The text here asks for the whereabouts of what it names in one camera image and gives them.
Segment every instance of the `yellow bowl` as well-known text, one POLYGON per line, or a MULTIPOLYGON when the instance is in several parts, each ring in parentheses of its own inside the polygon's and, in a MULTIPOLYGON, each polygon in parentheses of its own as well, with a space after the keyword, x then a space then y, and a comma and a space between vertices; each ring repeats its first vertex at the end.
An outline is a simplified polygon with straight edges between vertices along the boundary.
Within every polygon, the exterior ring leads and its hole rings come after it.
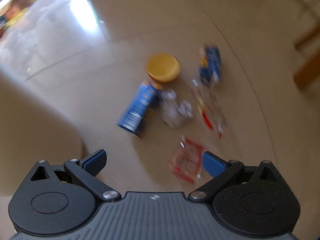
POLYGON ((181 65, 174 56, 159 53, 149 58, 146 65, 146 72, 156 81, 169 82, 179 76, 181 65))

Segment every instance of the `yellow object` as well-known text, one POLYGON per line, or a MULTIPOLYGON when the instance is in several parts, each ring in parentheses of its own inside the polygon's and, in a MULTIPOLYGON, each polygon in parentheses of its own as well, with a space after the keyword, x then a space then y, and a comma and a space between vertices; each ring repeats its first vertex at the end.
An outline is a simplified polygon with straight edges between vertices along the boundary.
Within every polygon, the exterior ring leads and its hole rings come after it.
POLYGON ((146 72, 156 81, 169 82, 179 76, 181 65, 174 56, 159 53, 149 58, 146 65, 146 72))

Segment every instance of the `transparent red wrapper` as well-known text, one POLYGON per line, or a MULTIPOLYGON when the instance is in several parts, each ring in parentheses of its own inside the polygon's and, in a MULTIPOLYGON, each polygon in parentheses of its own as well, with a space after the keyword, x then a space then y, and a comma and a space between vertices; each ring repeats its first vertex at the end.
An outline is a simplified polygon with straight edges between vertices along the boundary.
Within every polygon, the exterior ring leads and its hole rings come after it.
POLYGON ((202 170, 202 154, 205 147, 182 136, 180 147, 169 159, 169 166, 178 178, 194 183, 202 170))

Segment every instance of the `blue package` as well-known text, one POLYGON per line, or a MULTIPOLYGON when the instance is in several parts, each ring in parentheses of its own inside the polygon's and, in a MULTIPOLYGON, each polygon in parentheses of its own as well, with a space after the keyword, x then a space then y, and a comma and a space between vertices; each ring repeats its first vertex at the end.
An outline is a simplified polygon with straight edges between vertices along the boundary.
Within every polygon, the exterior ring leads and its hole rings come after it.
POLYGON ((200 81, 209 85, 220 83, 220 53, 217 46, 205 46, 202 55, 202 66, 199 67, 200 81))
POLYGON ((118 121, 118 126, 138 136, 144 129, 144 115, 158 101, 158 90, 148 81, 141 83, 127 110, 118 121))

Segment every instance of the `black object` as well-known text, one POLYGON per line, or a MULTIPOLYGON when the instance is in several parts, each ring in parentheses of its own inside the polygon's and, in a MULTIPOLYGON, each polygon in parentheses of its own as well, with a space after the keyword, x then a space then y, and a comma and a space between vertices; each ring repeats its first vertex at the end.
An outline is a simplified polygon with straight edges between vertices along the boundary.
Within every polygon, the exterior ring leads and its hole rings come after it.
POLYGON ((93 176, 106 163, 104 150, 63 166, 41 160, 10 201, 18 232, 12 239, 295 239, 299 203, 271 162, 244 166, 205 154, 216 177, 188 199, 181 192, 128 192, 121 199, 93 176))

